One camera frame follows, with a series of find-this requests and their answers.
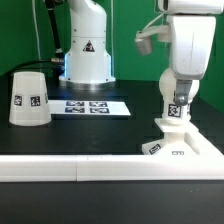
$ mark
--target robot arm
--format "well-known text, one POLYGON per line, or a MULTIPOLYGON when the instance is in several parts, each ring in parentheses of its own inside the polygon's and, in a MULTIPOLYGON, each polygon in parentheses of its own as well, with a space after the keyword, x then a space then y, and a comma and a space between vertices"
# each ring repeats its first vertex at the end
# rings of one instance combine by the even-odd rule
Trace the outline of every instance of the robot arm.
POLYGON ((223 0, 158 0, 166 25, 147 27, 136 35, 142 54, 151 53, 150 36, 170 42, 169 67, 176 78, 174 103, 185 106, 193 80, 203 78, 207 69, 215 32, 215 18, 209 14, 223 11, 223 0))

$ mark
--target warning label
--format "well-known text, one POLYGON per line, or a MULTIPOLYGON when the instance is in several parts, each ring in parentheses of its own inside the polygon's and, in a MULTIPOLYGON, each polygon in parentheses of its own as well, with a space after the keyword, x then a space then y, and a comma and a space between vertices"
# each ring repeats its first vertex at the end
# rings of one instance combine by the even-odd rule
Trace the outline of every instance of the warning label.
POLYGON ((86 44, 86 46, 85 46, 85 48, 83 49, 83 51, 85 51, 85 52, 95 52, 95 50, 94 50, 94 48, 93 48, 93 45, 92 45, 91 41, 89 41, 89 42, 86 44))

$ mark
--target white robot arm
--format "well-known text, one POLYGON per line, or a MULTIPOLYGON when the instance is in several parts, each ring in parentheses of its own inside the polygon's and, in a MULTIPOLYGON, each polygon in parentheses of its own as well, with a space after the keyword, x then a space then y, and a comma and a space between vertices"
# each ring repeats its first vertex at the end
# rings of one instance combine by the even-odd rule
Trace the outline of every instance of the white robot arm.
POLYGON ((189 103, 192 80, 203 78, 211 52, 216 20, 210 14, 223 11, 223 0, 158 0, 158 8, 166 15, 165 25, 147 26, 136 35, 142 54, 151 53, 150 36, 171 43, 169 67, 177 80, 174 102, 189 103))
POLYGON ((214 155, 216 150, 190 121, 190 104, 199 88, 210 57, 216 20, 210 14, 223 11, 223 0, 157 0, 162 13, 136 34, 136 45, 142 55, 152 52, 150 37, 169 43, 169 68, 159 82, 163 95, 162 118, 155 119, 164 138, 146 143, 147 155, 195 156, 214 155), (153 26, 160 18, 163 24, 153 26))
MULTIPOLYGON (((45 0, 51 7, 63 1, 45 0)), ((60 84, 88 90, 113 86, 111 56, 106 51, 105 10, 92 0, 67 2, 71 15, 71 48, 65 55, 65 72, 59 77, 60 84)))

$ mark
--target sticker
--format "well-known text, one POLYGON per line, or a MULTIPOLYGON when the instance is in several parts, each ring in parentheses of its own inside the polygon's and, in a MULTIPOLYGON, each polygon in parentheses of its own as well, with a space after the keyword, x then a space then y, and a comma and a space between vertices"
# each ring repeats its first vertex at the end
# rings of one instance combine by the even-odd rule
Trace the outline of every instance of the sticker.
POLYGON ((21 107, 23 105, 23 97, 20 95, 15 95, 14 105, 21 107))
POLYGON ((89 102, 90 107, 108 107, 107 102, 89 102))
POLYGON ((83 108, 83 107, 66 107, 65 113, 84 114, 85 108, 83 108))
POLYGON ((109 114, 110 111, 108 108, 90 108, 91 114, 109 114))
POLYGON ((45 93, 45 101, 46 101, 46 104, 48 103, 48 96, 47 96, 47 93, 45 93))
POLYGON ((161 149, 161 146, 160 144, 157 144, 155 145, 154 147, 152 147, 150 150, 149 150, 149 153, 151 155, 155 154, 157 151, 159 151, 161 149))
POLYGON ((85 103, 83 101, 67 101, 66 106, 74 107, 84 107, 85 103))
POLYGON ((181 117, 181 107, 177 106, 175 104, 169 104, 168 116, 180 118, 181 117))
POLYGON ((31 96, 30 97, 31 107, 40 106, 40 96, 31 96))
POLYGON ((91 41, 89 41, 89 42, 86 44, 86 46, 85 46, 85 48, 83 49, 83 51, 85 51, 85 52, 95 52, 95 50, 94 50, 94 48, 93 48, 93 45, 92 45, 91 41))
POLYGON ((184 156, 184 151, 172 151, 173 156, 184 156))

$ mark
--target black cable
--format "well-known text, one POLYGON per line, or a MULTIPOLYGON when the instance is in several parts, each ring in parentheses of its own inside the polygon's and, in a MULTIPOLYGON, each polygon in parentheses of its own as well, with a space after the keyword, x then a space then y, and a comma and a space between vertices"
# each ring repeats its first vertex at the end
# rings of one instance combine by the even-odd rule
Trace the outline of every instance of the black cable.
POLYGON ((55 18, 55 13, 54 13, 54 8, 55 5, 61 4, 55 2, 55 0, 45 0, 45 4, 47 7, 50 23, 51 23, 51 30, 53 34, 53 40, 54 40, 54 45, 55 45, 55 56, 58 58, 64 58, 64 53, 62 51, 61 43, 60 43, 60 38, 58 34, 58 27, 57 27, 57 22, 55 18))
POLYGON ((11 69, 8 72, 6 72, 4 75, 11 75, 14 71, 16 71, 16 70, 18 70, 18 69, 20 69, 20 68, 22 68, 24 66, 34 65, 34 64, 41 64, 41 63, 51 63, 51 59, 29 61, 29 62, 25 62, 25 63, 19 64, 16 67, 14 67, 13 69, 11 69))

